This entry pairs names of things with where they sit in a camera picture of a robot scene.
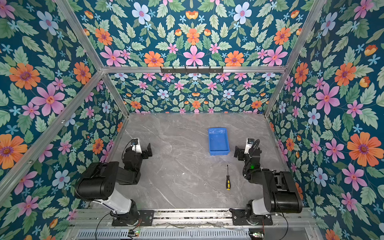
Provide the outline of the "yellow black handled screwdriver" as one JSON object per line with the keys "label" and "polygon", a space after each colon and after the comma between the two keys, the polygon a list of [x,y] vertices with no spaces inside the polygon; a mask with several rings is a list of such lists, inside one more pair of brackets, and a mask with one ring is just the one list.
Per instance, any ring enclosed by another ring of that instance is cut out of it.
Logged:
{"label": "yellow black handled screwdriver", "polygon": [[227,165],[226,189],[228,191],[231,189],[231,180],[230,180],[230,175],[229,175],[229,165]]}

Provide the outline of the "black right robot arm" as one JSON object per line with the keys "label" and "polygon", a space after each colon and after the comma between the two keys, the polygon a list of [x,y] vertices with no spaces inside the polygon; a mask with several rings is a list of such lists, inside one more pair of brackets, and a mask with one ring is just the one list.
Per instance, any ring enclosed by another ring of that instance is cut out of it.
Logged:
{"label": "black right robot arm", "polygon": [[271,215],[299,214],[303,202],[290,172],[261,167],[260,140],[248,138],[243,149],[236,147],[234,157],[244,162],[243,177],[262,187],[262,198],[250,200],[243,214],[233,215],[235,221],[245,220],[249,225],[271,225]]}

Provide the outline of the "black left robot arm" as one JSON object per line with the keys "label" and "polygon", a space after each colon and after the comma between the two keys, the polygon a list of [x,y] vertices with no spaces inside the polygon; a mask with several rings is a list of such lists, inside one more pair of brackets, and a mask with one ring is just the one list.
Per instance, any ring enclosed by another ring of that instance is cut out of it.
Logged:
{"label": "black left robot arm", "polygon": [[75,186],[75,196],[78,199],[100,204],[110,210],[113,217],[113,227],[148,227],[154,220],[153,210],[138,210],[134,200],[123,196],[116,189],[116,185],[137,185],[141,178],[141,166],[143,160],[153,156],[151,145],[142,150],[138,139],[129,142],[126,146],[122,161],[119,162],[92,163],[81,174]]}

